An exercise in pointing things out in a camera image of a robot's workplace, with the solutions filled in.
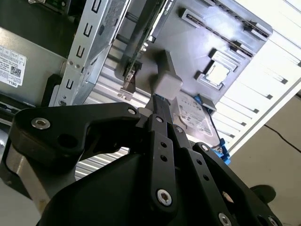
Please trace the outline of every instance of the metal sheet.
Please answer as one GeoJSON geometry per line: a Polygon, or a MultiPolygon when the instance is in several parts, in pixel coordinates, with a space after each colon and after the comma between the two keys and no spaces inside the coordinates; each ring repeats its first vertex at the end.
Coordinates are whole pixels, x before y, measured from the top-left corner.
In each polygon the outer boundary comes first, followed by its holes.
{"type": "Polygon", "coordinates": [[[6,124],[2,124],[0,121],[0,161],[2,159],[2,155],[4,153],[6,143],[8,140],[8,131],[9,131],[9,126],[6,124]]]}
{"type": "Polygon", "coordinates": [[[94,67],[91,69],[90,73],[86,73],[86,78],[82,82],[81,86],[79,87],[77,94],[74,98],[73,104],[74,105],[81,105],[85,102],[87,97],[90,95],[91,91],[93,90],[94,86],[97,83],[99,74],[103,68],[104,62],[106,57],[110,51],[111,45],[108,46],[99,56],[95,62],[94,67]]]}
{"type": "Polygon", "coordinates": [[[78,162],[76,165],[75,170],[75,178],[77,180],[83,178],[90,173],[104,167],[105,165],[109,164],[110,162],[126,155],[128,153],[128,148],[122,147],[118,152],[112,154],[99,154],[92,158],[83,160],[78,162]]]}
{"type": "MultiPolygon", "coordinates": [[[[138,61],[143,63],[141,71],[136,76],[136,86],[138,88],[151,92],[151,81],[155,80],[158,74],[156,54],[160,50],[165,49],[171,52],[175,72],[183,80],[182,91],[191,96],[201,94],[213,100],[215,104],[218,102],[250,62],[250,58],[241,55],[240,51],[235,53],[230,48],[228,41],[238,41],[240,43],[237,44],[238,46],[244,47],[246,50],[251,49],[250,52],[254,54],[260,50],[265,42],[247,33],[244,30],[244,24],[256,21],[256,25],[258,23],[260,24],[260,26],[258,25],[259,27],[263,25],[264,30],[268,30],[269,35],[272,33],[272,28],[235,1],[221,0],[217,2],[227,5],[233,12],[244,18],[244,21],[239,21],[237,16],[230,15],[221,7],[208,7],[201,0],[176,1],[155,43],[148,43],[147,51],[138,59],[138,61]],[[191,14],[193,15],[199,15],[198,18],[202,20],[206,28],[197,25],[193,26],[182,19],[181,12],[185,9],[192,12],[191,14]],[[205,82],[199,83],[196,81],[198,73],[206,71],[210,64],[210,54],[214,49],[222,52],[238,65],[234,71],[229,73],[220,89],[212,87],[205,82]]],[[[132,35],[130,43],[135,43],[133,40],[137,41],[136,35],[132,35]]],[[[132,45],[128,45],[125,55],[130,55],[132,48],[132,45]]],[[[118,78],[122,78],[122,75],[123,70],[118,71],[118,78]]]]}
{"type": "Polygon", "coordinates": [[[67,57],[77,26],[66,17],[25,0],[0,1],[0,27],[67,57]]]}
{"type": "Polygon", "coordinates": [[[72,105],[79,88],[86,82],[84,78],[116,37],[129,3],[130,0],[86,1],[55,106],[72,105]]]}
{"type": "Polygon", "coordinates": [[[41,214],[56,193],[75,182],[74,169],[58,176],[37,162],[28,160],[16,151],[13,146],[9,147],[6,165],[20,177],[41,214]]]}
{"type": "Polygon", "coordinates": [[[2,28],[0,45],[27,57],[22,86],[15,88],[0,82],[1,93],[20,102],[39,106],[48,77],[60,74],[66,59],[2,28]]]}

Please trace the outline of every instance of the blue plastic latch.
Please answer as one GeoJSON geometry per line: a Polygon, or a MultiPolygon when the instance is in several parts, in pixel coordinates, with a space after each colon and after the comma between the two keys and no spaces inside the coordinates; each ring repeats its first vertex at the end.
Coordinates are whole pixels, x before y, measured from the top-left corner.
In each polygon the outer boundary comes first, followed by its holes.
{"type": "Polygon", "coordinates": [[[200,105],[202,105],[202,100],[201,100],[201,98],[199,96],[195,96],[193,99],[195,101],[197,101],[200,105]]]}
{"type": "Polygon", "coordinates": [[[230,154],[229,154],[228,150],[226,149],[225,144],[226,143],[225,143],[224,138],[220,139],[220,145],[221,145],[221,148],[222,148],[222,157],[221,157],[221,159],[224,161],[224,163],[229,165],[230,162],[231,162],[230,154]]]}

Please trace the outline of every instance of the white label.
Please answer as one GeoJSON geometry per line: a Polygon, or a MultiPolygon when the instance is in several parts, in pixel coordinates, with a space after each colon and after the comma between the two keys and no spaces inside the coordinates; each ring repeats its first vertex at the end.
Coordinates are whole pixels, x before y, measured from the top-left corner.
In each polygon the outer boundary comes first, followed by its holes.
{"type": "Polygon", "coordinates": [[[192,97],[180,93],[177,95],[178,104],[182,121],[189,127],[196,129],[198,132],[213,136],[211,126],[202,106],[199,105],[192,97]]]}
{"type": "Polygon", "coordinates": [[[22,86],[27,58],[0,46],[0,81],[10,86],[22,86]]]}

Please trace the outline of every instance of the silver metal frame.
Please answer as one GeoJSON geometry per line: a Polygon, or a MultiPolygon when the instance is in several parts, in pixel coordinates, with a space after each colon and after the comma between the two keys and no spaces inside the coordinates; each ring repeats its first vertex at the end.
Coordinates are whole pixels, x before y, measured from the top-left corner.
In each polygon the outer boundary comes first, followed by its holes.
{"type": "MultiPolygon", "coordinates": [[[[96,67],[96,64],[99,63],[99,61],[97,63],[94,63],[94,61],[97,60],[101,52],[97,53],[96,56],[93,56],[91,52],[97,42],[102,21],[106,17],[111,2],[112,0],[88,0],[86,2],[54,106],[72,105],[79,88],[85,82],[84,79],[89,77],[88,75],[96,67]]],[[[125,1],[118,24],[115,27],[115,32],[110,37],[111,42],[117,35],[130,2],[131,0],[125,1]]]]}

